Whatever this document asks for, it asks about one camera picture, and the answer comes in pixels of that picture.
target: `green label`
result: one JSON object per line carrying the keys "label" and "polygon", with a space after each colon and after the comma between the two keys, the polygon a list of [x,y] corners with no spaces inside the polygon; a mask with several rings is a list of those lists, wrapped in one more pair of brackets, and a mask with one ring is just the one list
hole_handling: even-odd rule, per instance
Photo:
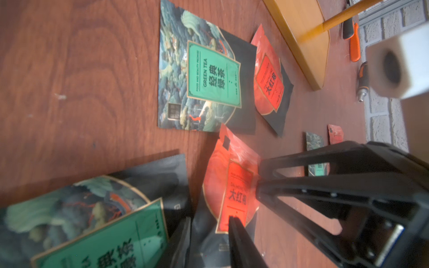
{"label": "green label", "polygon": [[241,108],[240,63],[188,41],[187,96]]}
{"label": "green label", "polygon": [[38,268],[155,267],[167,245],[162,199],[61,248],[35,256]]}
{"label": "green label", "polygon": [[325,176],[325,163],[319,163],[314,165],[314,175],[315,176]]}

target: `wooden table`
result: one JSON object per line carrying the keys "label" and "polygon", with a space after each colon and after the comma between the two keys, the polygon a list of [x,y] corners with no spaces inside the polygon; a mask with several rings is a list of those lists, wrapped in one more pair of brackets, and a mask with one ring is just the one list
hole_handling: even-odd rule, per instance
{"label": "wooden table", "polygon": [[[359,64],[340,27],[330,32],[325,87],[313,92],[262,0],[174,2],[247,41],[263,24],[295,87],[282,139],[259,115],[256,135],[239,135],[262,158],[303,151],[304,131],[327,143],[328,123],[365,142]],[[345,1],[320,5],[329,18]],[[186,154],[196,204],[217,134],[156,126],[159,8],[146,0],[1,2],[0,205],[178,153]],[[272,268],[334,267],[264,207],[255,242]]]}

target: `white block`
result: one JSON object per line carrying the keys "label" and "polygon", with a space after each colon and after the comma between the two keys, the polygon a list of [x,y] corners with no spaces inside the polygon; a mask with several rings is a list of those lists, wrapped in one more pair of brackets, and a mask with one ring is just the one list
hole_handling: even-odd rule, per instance
{"label": "white block", "polygon": [[429,22],[367,47],[371,87],[399,99],[429,91],[428,48]]}

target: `red label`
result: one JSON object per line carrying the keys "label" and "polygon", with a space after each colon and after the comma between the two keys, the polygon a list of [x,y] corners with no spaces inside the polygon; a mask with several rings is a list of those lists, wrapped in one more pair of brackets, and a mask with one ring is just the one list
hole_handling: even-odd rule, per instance
{"label": "red label", "polygon": [[242,168],[236,162],[230,162],[228,167],[228,184],[216,232],[228,232],[230,216],[238,217],[243,226],[246,226],[252,178],[252,172]]}
{"label": "red label", "polygon": [[337,144],[337,143],[340,143],[340,142],[343,142],[343,137],[340,136],[340,135],[335,135],[334,136],[334,142],[332,144]]}
{"label": "red label", "polygon": [[277,112],[283,97],[284,86],[267,55],[264,55],[261,67],[256,75],[256,82],[258,82],[265,97]]}

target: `screwdriver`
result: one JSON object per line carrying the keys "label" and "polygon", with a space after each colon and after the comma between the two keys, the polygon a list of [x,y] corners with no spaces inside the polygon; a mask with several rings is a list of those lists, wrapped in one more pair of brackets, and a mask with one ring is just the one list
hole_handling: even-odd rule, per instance
{"label": "screwdriver", "polygon": [[368,94],[369,89],[369,75],[368,75],[368,62],[362,63],[358,73],[359,84],[357,87],[356,95],[357,101],[363,102],[363,98]]}
{"label": "screwdriver", "polygon": [[[350,7],[350,1],[347,0],[346,9]],[[353,17],[343,22],[343,39],[350,39],[354,35]]]}

